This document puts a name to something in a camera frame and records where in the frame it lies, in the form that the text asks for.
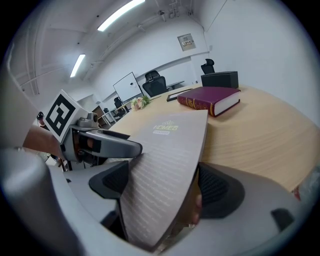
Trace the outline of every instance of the wooden table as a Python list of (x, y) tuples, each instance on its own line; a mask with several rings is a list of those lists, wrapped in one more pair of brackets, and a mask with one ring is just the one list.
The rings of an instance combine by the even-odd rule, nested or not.
[(126, 106), (127, 105), (129, 105), (129, 104), (131, 104), (131, 101), (128, 101), (127, 103), (125, 103), (125, 104), (123, 104), (122, 106), (120, 106), (120, 107), (118, 107), (117, 109), (115, 109), (115, 110), (112, 110), (112, 111), (118, 111), (118, 110), (120, 110), (120, 109), (125, 109), (125, 111), (127, 112), (127, 113), (129, 113), (129, 111), (126, 109)]
[[(161, 114), (195, 111), (156, 96), (144, 109), (131, 111), (111, 131), (128, 135)], [(293, 106), (264, 91), (241, 86), (240, 103), (219, 117), (208, 117), (202, 162), (270, 178), (292, 191), (314, 168), (320, 155), (320, 130)]]
[(110, 117), (113, 119), (114, 123), (116, 123), (116, 122), (117, 122), (116, 119), (115, 119), (115, 118), (113, 117), (113, 115), (111, 114), (112, 111), (115, 111), (115, 109), (114, 109), (114, 110), (109, 110), (107, 113), (104, 113), (102, 116), (100, 116), (100, 117), (98, 118), (98, 120), (99, 120), (100, 118), (102, 118), (109, 126), (111, 126), (108, 118), (106, 117), (106, 115), (110, 114)]

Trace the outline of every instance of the human arm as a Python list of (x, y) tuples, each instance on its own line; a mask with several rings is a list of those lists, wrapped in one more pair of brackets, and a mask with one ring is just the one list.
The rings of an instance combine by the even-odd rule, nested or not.
[(64, 159), (59, 141), (55, 136), (50, 131), (36, 125), (31, 126), (23, 146), (31, 150), (46, 152)]

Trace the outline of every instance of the whiteboard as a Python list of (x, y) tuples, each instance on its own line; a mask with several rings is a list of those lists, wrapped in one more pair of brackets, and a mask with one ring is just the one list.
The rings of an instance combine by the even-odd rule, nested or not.
[(113, 87), (122, 102), (142, 94), (139, 84), (132, 72), (115, 83)]

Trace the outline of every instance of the person's hand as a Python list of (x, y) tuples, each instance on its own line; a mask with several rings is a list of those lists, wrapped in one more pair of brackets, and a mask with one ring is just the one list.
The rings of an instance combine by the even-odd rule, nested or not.
[(64, 159), (59, 141), (50, 131), (37, 125), (31, 126), (23, 142), (23, 147), (35, 151), (46, 152)]
[(195, 208), (192, 215), (192, 224), (197, 225), (199, 223), (201, 209), (202, 209), (202, 195), (198, 194), (195, 198)]

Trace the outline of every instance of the white ceiling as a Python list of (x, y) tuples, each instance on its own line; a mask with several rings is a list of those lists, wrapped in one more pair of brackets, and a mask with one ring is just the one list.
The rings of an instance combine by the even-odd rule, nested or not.
[[(187, 8), (195, 2), (180, 1), (181, 15), (187, 13)], [(145, 0), (104, 32), (97, 30), (112, 13), (128, 2), (130, 0), (52, 0), (39, 6), (15, 38), (24, 38), (15, 49), (16, 58), (20, 58), (20, 67), (15, 75), (22, 77), (21, 73), (28, 65), (27, 72), (24, 72), (28, 77), (21, 82), (63, 67), (65, 75), (70, 76), (79, 54), (86, 54), (76, 74), (86, 80), (116, 47), (132, 35), (143, 33), (138, 25), (146, 28), (164, 22), (158, 15), (159, 10), (164, 10), (168, 19), (172, 0)]]

